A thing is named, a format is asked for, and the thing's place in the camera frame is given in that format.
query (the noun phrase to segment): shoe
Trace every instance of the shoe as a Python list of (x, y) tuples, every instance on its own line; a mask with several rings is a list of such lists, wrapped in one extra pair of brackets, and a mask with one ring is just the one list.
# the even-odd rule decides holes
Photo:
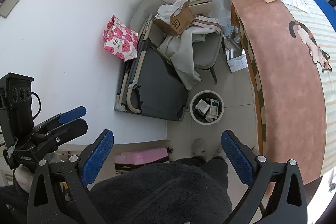
[(193, 141), (193, 144), (191, 145), (191, 154), (193, 157), (202, 157), (205, 159), (205, 140), (198, 138)]
[(220, 146), (217, 149), (217, 151), (214, 153), (213, 158), (216, 158), (216, 157), (221, 157), (223, 160), (227, 159), (227, 155), (225, 154), (224, 149), (223, 149), (222, 146)]

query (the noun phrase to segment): blue panel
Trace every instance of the blue panel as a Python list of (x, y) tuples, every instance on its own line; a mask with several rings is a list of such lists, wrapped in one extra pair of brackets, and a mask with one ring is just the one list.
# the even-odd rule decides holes
[(314, 0), (336, 31), (336, 10), (326, 0)]
[(58, 119), (58, 122), (65, 124), (74, 121), (80, 117), (83, 117), (85, 114), (86, 114), (85, 107), (79, 106), (73, 110), (63, 113), (61, 117)]
[(87, 186), (95, 181), (101, 167), (113, 147), (113, 143), (113, 133), (109, 130), (83, 165), (81, 180), (84, 186)]
[(221, 143), (241, 182), (251, 186), (254, 182), (252, 165), (227, 132), (223, 132)]

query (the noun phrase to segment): pink floral bag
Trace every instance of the pink floral bag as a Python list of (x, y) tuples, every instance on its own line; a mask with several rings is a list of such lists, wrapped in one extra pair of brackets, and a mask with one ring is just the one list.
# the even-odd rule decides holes
[(126, 62), (137, 57), (138, 34), (114, 15), (103, 35), (104, 49)]

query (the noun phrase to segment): black pants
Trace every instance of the black pants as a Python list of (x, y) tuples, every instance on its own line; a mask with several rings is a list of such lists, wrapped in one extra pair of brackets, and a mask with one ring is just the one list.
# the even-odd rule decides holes
[(202, 157), (179, 159), (176, 160), (176, 162), (180, 162), (185, 165), (194, 165), (201, 168), (205, 173), (207, 173), (214, 180), (216, 180), (225, 191), (227, 191), (228, 166), (225, 160), (223, 160), (221, 157), (215, 157), (208, 162), (206, 162)]

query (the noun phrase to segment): calico cat print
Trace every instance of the calico cat print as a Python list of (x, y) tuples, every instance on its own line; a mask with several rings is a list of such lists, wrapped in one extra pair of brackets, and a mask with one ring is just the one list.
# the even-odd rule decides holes
[(325, 70), (332, 71), (331, 66), (329, 64), (330, 55), (317, 45), (313, 34), (305, 25), (303, 25), (302, 23), (298, 21), (291, 21), (289, 23), (289, 32), (291, 36), (293, 38), (296, 37), (295, 32), (294, 32), (295, 26), (297, 29), (297, 33), (302, 39), (302, 42), (305, 43), (307, 47), (309, 48), (309, 53), (313, 59), (313, 62), (315, 64), (319, 62), (322, 66), (323, 72)]

